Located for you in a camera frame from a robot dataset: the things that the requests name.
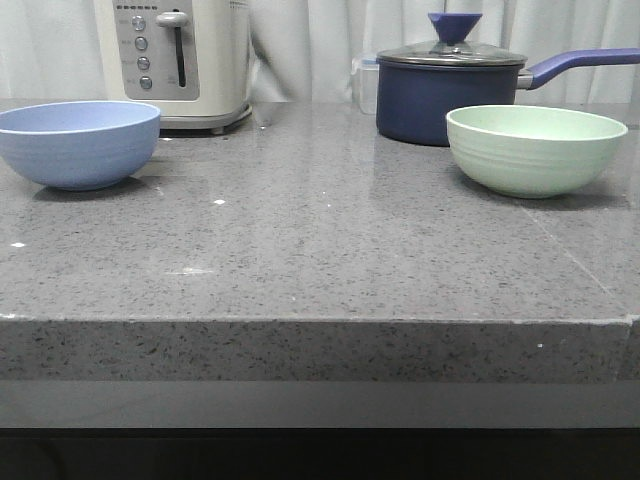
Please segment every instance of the toaster base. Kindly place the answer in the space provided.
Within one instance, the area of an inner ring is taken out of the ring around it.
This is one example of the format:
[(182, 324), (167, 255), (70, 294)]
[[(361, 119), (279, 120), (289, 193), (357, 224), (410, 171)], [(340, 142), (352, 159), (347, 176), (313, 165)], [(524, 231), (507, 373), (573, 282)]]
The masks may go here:
[(237, 110), (225, 115), (211, 117), (162, 116), (160, 128), (165, 130), (211, 130), (213, 134), (222, 134), (225, 129), (251, 115), (251, 105), (243, 104)]

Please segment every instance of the glass lid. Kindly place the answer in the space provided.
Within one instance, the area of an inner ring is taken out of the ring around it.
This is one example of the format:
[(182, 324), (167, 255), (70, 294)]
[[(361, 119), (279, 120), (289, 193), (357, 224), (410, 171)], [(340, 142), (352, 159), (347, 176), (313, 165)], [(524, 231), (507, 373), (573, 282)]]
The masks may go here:
[(417, 65), (499, 66), (524, 65), (527, 57), (493, 45), (465, 42), (479, 13), (430, 13), (439, 40), (407, 45), (378, 53), (378, 59)]

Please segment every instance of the toaster button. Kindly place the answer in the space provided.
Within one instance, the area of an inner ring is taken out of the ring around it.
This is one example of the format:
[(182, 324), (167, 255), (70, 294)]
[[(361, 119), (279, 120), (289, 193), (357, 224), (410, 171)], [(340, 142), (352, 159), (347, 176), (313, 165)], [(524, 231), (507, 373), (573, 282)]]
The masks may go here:
[(140, 70), (149, 70), (150, 66), (151, 66), (151, 62), (147, 57), (138, 58), (138, 68)]
[(131, 19), (131, 25), (133, 25), (133, 29), (136, 32), (141, 32), (147, 26), (147, 21), (142, 18), (140, 15), (136, 15)]
[(153, 85), (153, 82), (151, 81), (150, 77), (140, 77), (140, 86), (142, 88), (144, 88), (145, 90), (149, 90), (151, 88), (151, 86)]
[(135, 39), (135, 46), (138, 50), (140, 50), (141, 52), (144, 52), (147, 47), (149, 46), (149, 42), (147, 42), (147, 39), (144, 37), (136, 37)]

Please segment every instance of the lid knob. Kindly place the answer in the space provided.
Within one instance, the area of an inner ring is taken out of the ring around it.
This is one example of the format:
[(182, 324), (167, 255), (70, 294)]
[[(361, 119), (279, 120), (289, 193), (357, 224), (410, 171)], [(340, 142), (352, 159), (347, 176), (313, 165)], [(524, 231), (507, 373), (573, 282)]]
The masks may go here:
[(475, 27), (481, 13), (430, 13), (429, 20), (438, 33), (441, 42), (455, 45), (464, 42)]

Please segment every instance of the white toaster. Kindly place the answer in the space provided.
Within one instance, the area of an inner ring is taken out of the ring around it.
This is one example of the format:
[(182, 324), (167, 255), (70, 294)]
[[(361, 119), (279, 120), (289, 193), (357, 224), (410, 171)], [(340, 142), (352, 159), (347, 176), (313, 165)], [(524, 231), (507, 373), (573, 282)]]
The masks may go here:
[(107, 96), (149, 103), (161, 127), (225, 127), (251, 112), (245, 1), (94, 0)]

